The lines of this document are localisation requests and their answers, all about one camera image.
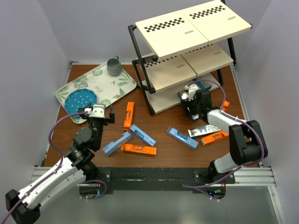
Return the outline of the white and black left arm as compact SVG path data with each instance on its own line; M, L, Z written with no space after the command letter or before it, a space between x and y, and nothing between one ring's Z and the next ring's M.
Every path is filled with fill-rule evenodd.
M101 146L103 127L115 122L115 112L105 116L104 104L87 105L78 109L78 115L88 126L78 130L73 145L60 155L60 160L46 173L21 190L6 193L8 215L18 224L33 224L53 201L70 188L81 183L92 183L97 167L92 163L94 152Z

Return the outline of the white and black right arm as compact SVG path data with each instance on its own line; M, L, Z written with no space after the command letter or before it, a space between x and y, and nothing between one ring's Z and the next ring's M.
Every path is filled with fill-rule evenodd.
M229 153L210 162L204 179L219 183L225 174L242 165L260 162L268 156L268 149L260 124L245 121L212 106L211 94L208 90L184 90L178 93L184 112L193 120L201 119L209 125L216 126L228 134Z

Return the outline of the orange toothpaste box upright left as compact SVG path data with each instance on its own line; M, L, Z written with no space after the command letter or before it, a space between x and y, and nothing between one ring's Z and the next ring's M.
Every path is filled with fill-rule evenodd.
M123 130L129 131L132 125L133 119L133 111L134 111L134 102L128 102L126 108L126 116L123 124Z

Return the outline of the blue toothpaste box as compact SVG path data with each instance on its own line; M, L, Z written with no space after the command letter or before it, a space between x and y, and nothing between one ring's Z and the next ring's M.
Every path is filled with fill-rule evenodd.
M129 142L132 139L130 131L126 131L121 138L119 138L115 142L110 142L107 146L103 148L103 151L106 156L110 156L113 154L117 149L122 147L124 144Z
M177 129L173 127L169 127L167 133L174 139L178 140L179 142L183 143L184 145L188 146L191 149L196 149L198 146L198 142L191 137L185 136L180 133Z
M136 125L132 125L130 127L130 131L151 147L155 146L156 141L152 137L147 135L144 131L142 131L140 128L138 128Z

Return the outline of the orange toothpaste box bottom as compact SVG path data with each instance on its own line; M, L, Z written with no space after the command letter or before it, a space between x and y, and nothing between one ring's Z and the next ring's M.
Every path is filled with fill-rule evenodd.
M156 155L157 154L156 147L138 146L138 145L132 145L132 144L124 144L121 147L121 150L124 152L138 153L138 154L147 154L147 155Z

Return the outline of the aluminium frame rail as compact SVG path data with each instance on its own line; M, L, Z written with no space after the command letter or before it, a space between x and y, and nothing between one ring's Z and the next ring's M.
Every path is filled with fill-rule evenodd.
M34 182L51 167L34 167L29 183ZM273 187L276 186L275 178L271 168L241 168L234 172L234 183L226 183L226 186L246 187Z

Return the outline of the leaf-patterned white tray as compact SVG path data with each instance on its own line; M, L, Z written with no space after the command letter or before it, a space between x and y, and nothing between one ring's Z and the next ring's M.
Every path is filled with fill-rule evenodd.
M107 64L97 66L56 91L56 98L64 108L66 98L75 90L87 88L98 97L97 103L110 106L136 88L136 81L122 70L118 76L111 76Z

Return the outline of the orange toothpaste box right lower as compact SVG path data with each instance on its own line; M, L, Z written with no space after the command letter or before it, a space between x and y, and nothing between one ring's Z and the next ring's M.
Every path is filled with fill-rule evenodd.
M219 131L219 132L212 133L212 134L202 138L200 140L200 142L201 142L202 146L206 146L206 145L212 144L213 142L220 141L221 139L225 139L228 136L229 136L229 134L226 133L225 131Z

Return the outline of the silver toothpaste box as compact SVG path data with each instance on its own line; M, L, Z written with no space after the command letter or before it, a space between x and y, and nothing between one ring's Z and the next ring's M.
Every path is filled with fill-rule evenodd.
M194 99L190 100L188 94L185 90L181 90L177 93L177 96L180 100L180 103L183 107L185 115L189 117L191 120L199 119L199 115L196 111L196 104Z
M201 90L210 90L212 85L208 81L202 81L198 79L193 79L193 82L201 89Z
M212 133L216 133L218 131L221 131L221 129L214 125L205 125L205 126L200 126L197 128L187 130L187 132L191 138L203 136L203 135L209 135Z

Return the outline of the orange toothpaste box far right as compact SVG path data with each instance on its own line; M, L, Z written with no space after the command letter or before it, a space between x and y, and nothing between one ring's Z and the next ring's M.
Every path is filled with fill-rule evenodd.
M229 107L229 105L230 105L230 103L229 103L228 101L225 101L224 104L223 104L223 106L222 106L222 110L223 110L224 112L226 112L227 109L228 109L228 107Z

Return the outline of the teal dotted plate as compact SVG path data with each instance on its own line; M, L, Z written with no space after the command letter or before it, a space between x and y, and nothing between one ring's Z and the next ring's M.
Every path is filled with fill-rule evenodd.
M68 95L65 100L64 108L67 114L77 113L79 108L84 108L87 105L93 106L97 103L97 95L87 88L78 89Z

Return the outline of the three-tier cream shelf rack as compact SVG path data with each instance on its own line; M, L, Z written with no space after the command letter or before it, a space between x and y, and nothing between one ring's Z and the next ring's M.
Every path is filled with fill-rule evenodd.
M136 52L132 61L151 115L179 104L176 92L203 75L236 63L233 37L252 25L223 0L138 21L128 31Z

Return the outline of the grey ceramic cup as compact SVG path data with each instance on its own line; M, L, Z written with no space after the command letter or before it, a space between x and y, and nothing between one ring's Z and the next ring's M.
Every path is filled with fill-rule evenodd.
M107 61L107 71L111 76L118 76L121 74L122 64L118 56L115 56Z

